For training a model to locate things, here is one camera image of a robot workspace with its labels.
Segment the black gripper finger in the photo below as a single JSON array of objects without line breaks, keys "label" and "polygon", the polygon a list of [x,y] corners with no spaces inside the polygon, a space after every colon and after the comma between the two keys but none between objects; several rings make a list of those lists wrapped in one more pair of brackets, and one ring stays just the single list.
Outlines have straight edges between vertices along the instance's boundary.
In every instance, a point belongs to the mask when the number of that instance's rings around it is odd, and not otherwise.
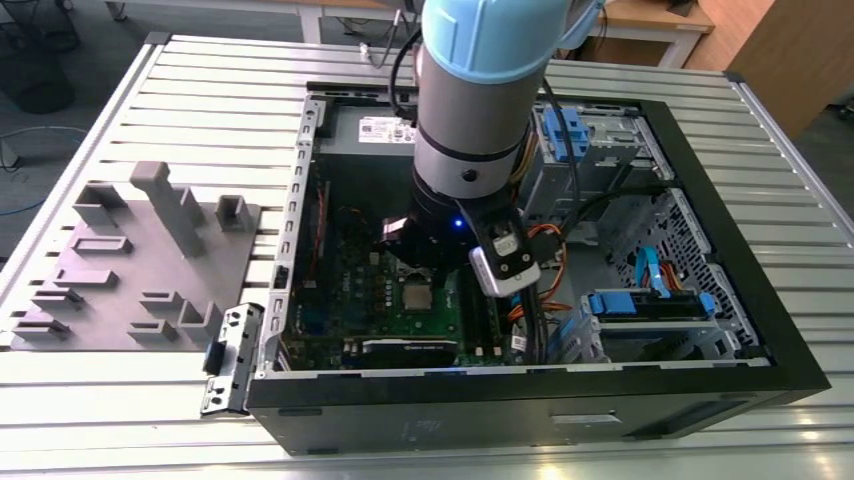
[{"label": "black gripper finger", "polygon": [[382,220],[379,243],[389,251],[403,251],[407,247],[410,219],[407,216]]}]

